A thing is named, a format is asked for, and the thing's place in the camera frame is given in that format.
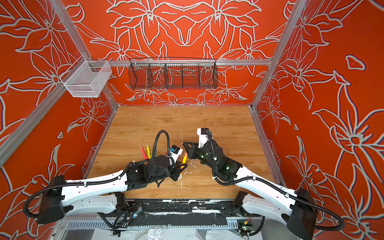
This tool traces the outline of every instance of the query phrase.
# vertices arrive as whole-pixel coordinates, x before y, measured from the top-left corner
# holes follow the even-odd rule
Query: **white wire basket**
[[[79,67],[68,79],[62,80],[65,88],[73,97],[97,98],[112,74],[108,61],[99,69],[92,71],[87,61],[78,63]]]

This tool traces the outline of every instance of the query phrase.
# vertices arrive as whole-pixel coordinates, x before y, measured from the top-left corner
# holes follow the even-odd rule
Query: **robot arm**
[[[149,183],[157,183],[167,177],[177,181],[187,166],[177,161],[181,154],[182,149],[173,145],[169,156],[159,155],[137,163],[131,162],[124,170],[113,174],[81,180],[65,180],[62,175],[54,177],[45,189],[26,201],[23,211],[28,217],[37,218],[38,224],[52,223],[71,214],[98,212],[114,215],[127,211],[122,192],[144,188]],[[101,196],[112,192],[115,194]],[[28,205],[41,193],[39,213],[33,214]]]
[[[201,164],[212,168],[213,179],[221,185],[237,185],[262,197],[239,192],[235,206],[250,214],[259,214],[285,224],[287,228],[305,240],[311,240],[314,229],[340,230],[344,221],[332,211],[314,203],[311,194],[305,189],[298,191],[285,188],[253,173],[241,163],[225,156],[223,149],[212,140],[208,128],[197,129],[199,142],[184,142],[189,159],[198,159]],[[335,227],[316,226],[318,209],[331,214],[339,221]]]

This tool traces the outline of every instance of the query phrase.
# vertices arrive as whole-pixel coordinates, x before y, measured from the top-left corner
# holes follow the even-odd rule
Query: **wood grain surface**
[[[124,169],[132,161],[143,160],[140,145],[149,143],[152,151],[156,134],[166,130],[170,145],[183,149],[183,141],[198,142],[197,128],[207,127],[214,140],[223,148],[224,154],[242,163],[254,173],[273,181],[263,149],[260,145],[248,107],[193,107],[154,106],[119,107],[107,136],[100,148],[88,177],[97,177]],[[157,155],[166,154],[166,137],[162,134],[157,144]],[[182,178],[171,178],[157,188],[156,183],[146,188],[126,193],[128,199],[173,198],[173,199],[233,199],[237,186],[221,186],[212,179],[211,168],[198,160],[187,159],[188,167]]]

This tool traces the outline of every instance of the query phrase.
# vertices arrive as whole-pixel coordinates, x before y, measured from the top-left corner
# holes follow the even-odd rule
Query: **pink pencil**
[[[148,159],[147,155],[145,154],[143,145],[140,145],[140,146],[141,146],[141,152],[143,153],[144,159]]]

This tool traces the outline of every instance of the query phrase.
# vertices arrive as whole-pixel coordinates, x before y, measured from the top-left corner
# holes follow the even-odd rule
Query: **floral pattern wallpaper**
[[[383,21],[382,1],[307,1],[257,106],[287,186],[346,223],[315,239],[384,236]]]
[[[80,54],[46,0],[0,1],[0,43],[2,144],[60,84]],[[88,99],[65,92],[56,102],[0,167],[0,239],[50,237],[54,224],[26,218],[23,204],[55,176],[83,178],[112,112],[103,93]],[[38,212],[39,204],[36,199],[30,210]]]
[[[95,60],[271,58],[294,0],[63,0]],[[217,89],[134,90],[128,69],[108,86],[121,105],[250,104],[267,66],[219,67]]]
[[[80,54],[45,0],[0,2],[0,49],[2,56],[7,56],[0,60],[2,144]]]
[[[38,225],[36,219],[27,218],[24,202],[55,176],[84,177],[113,112],[106,99],[103,93],[84,99],[65,92],[1,167],[0,239],[50,237],[55,224]],[[38,212],[39,205],[36,198],[30,211]]]

